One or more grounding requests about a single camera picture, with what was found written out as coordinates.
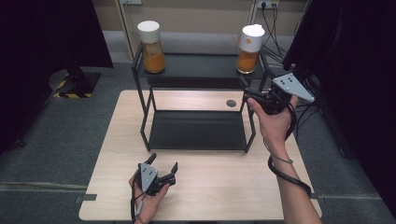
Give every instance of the human hand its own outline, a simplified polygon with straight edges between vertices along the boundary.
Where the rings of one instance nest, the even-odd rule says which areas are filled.
[[[247,103],[259,118],[262,137],[270,150],[285,148],[285,137],[291,123],[289,110],[284,108],[277,115],[268,115],[264,112],[262,106],[254,99],[247,99]],[[293,108],[295,108],[298,104],[298,97],[293,95],[290,99],[290,103]]]
[[[131,179],[129,180],[129,185],[131,186],[131,188],[133,187],[132,186],[133,182],[134,182],[134,176],[132,176]],[[160,202],[168,192],[169,187],[170,185],[166,184],[165,186],[163,186],[160,192],[158,192],[155,196],[150,196],[143,194],[142,189],[139,188],[137,183],[134,183],[134,196],[137,197],[143,194],[135,201],[135,206],[137,207],[140,204],[140,202],[143,200],[143,207],[139,214],[140,220],[142,220],[144,223],[149,223],[154,218],[155,214],[158,211],[158,207],[160,206]],[[141,223],[140,220],[138,218],[135,223]]]

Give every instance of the table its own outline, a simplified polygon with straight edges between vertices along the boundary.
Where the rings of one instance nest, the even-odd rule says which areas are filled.
[[[240,96],[240,91],[156,93],[158,106],[176,106],[177,109],[232,109],[226,105],[226,101],[234,99],[240,104]],[[177,183],[169,189],[153,220],[283,219],[276,176],[267,167],[269,152],[260,137],[255,138],[248,153],[180,149],[152,149],[148,152],[140,135],[142,118],[137,91],[123,91],[86,192],[87,195],[96,195],[96,198],[82,203],[79,211],[81,219],[131,220],[131,188],[128,180],[137,169],[137,164],[145,161],[153,152],[157,153],[157,159],[151,165],[159,170],[159,176],[170,173],[175,162],[178,162]],[[248,132],[248,119],[245,125]],[[293,136],[286,145],[299,177],[311,186]],[[321,215],[318,201],[312,202]]]

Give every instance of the black curtain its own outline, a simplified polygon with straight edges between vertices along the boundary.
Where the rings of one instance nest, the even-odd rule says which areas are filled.
[[[1,150],[44,104],[50,76],[71,65],[112,67],[91,0],[0,1]]]
[[[357,4],[313,0],[284,65],[318,78],[312,86],[396,217],[396,2]]]

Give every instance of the wall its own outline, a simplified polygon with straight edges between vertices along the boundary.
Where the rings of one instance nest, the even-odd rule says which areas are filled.
[[[120,15],[115,1],[92,0],[103,30],[122,31]],[[155,20],[164,32],[215,33],[235,35],[236,42],[242,27],[251,23],[261,24],[269,34],[274,24],[275,11],[264,10],[267,27],[259,8],[259,0],[142,0],[142,6],[125,6],[131,50],[139,42],[135,29],[145,20]],[[276,35],[293,36],[303,15],[306,0],[280,0],[276,11]]]

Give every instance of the glass jar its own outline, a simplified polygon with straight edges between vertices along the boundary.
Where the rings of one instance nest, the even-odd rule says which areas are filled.
[[[143,48],[143,65],[150,73],[160,73],[165,68],[165,58],[160,40],[160,24],[142,21],[137,25]]]
[[[256,68],[264,34],[265,31],[259,24],[248,25],[243,28],[236,61],[236,69],[240,73],[250,74]]]

